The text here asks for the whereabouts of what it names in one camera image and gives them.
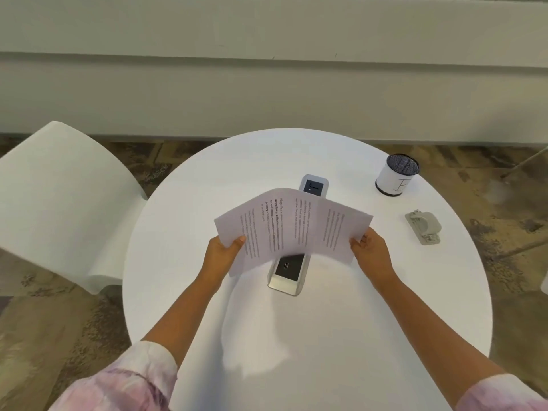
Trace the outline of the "person's right hand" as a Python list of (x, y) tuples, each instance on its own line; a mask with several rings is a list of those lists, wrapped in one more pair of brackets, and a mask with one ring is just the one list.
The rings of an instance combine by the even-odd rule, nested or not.
[(396, 273), (383, 237), (369, 227), (362, 238), (366, 238), (366, 248), (361, 252), (353, 252), (353, 255), (363, 273), (373, 284), (393, 279)]

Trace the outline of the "person's left hand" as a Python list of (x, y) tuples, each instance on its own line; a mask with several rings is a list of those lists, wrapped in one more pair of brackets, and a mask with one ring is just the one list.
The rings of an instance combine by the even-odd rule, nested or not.
[(202, 272), (207, 278), (221, 282), (228, 274), (240, 252), (230, 251), (229, 246), (224, 246), (219, 236), (209, 241), (202, 265)]

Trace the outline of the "printed white paper sheet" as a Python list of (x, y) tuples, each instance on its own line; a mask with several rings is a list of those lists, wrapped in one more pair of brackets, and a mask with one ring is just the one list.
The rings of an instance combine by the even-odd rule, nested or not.
[(360, 241), (373, 216), (292, 188), (275, 188), (215, 219), (223, 245), (245, 236), (229, 271), (238, 276), (264, 263), (318, 254), (343, 264), (354, 258), (350, 239)]

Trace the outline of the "person's left forearm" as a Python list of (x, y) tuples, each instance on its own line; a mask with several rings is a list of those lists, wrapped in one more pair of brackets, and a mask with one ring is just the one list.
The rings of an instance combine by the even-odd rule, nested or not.
[(143, 340), (166, 348), (180, 368), (206, 309), (227, 273), (227, 269), (218, 266), (203, 266)]

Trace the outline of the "person's right forearm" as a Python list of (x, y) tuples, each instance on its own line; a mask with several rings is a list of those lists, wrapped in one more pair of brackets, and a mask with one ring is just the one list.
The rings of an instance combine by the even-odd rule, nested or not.
[(478, 382), (506, 373), (447, 325), (393, 269), (369, 278), (453, 410)]

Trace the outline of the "white tray-shaped device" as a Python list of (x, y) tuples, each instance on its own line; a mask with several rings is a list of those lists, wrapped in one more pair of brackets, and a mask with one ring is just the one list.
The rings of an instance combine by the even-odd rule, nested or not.
[[(325, 198), (328, 187), (326, 178), (306, 174), (301, 179), (299, 190)], [(296, 254), (276, 259), (269, 270), (267, 286), (293, 297), (298, 296), (305, 283), (310, 258), (310, 255)]]

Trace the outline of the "grey hole punch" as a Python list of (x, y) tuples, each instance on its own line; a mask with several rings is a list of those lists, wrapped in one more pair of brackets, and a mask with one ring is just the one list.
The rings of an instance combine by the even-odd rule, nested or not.
[(434, 214), (416, 210), (405, 214), (405, 218), (421, 245), (436, 245), (441, 242), (442, 226)]

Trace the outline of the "white mesh pen cup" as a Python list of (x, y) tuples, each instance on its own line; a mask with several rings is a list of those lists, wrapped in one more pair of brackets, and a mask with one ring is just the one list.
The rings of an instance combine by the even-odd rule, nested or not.
[(375, 180), (375, 187), (386, 196), (398, 197), (419, 172), (420, 165), (411, 156), (403, 153), (390, 154)]

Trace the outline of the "round white table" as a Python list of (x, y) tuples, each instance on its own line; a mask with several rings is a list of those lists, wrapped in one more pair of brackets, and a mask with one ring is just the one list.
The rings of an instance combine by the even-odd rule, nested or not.
[[(127, 249), (123, 304), (140, 340), (202, 266), (214, 219), (305, 174), (329, 181), (327, 198), (373, 215), (394, 268), (442, 320), (489, 354), (488, 279), (462, 221), (424, 179), (387, 197), (374, 181), (386, 153), (324, 131), (238, 135), (174, 169), (148, 199)], [(421, 245), (405, 214), (430, 212), (441, 242)], [(269, 264), (212, 298), (174, 387), (171, 411), (449, 411), (389, 308), (355, 262), (312, 256), (292, 297), (267, 286)]]

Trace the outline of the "pink tie-dye left sleeve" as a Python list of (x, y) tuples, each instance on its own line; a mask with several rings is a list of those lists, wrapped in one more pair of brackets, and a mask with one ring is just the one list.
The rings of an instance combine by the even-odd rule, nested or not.
[(165, 347), (140, 341), (103, 370), (72, 383), (48, 411), (169, 411), (177, 373)]

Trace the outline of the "pink tie-dye sleeve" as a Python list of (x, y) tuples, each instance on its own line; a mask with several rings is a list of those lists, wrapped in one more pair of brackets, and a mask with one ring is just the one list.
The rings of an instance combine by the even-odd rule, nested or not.
[(169, 411), (177, 373), (165, 347), (140, 341), (103, 370), (72, 383), (48, 411)]
[(470, 387), (455, 411), (548, 411), (548, 399), (515, 375), (500, 374)]

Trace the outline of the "white chair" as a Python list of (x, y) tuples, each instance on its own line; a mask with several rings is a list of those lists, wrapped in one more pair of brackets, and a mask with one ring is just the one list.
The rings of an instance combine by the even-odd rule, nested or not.
[(146, 203), (116, 156), (61, 122), (0, 158), (0, 248), (94, 295), (122, 284)]

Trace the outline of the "pink tie-dye right sleeve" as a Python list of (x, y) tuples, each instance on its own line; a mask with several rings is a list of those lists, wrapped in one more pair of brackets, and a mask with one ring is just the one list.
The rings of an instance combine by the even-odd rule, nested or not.
[(548, 399), (515, 375), (500, 374), (470, 387), (455, 411), (548, 411)]

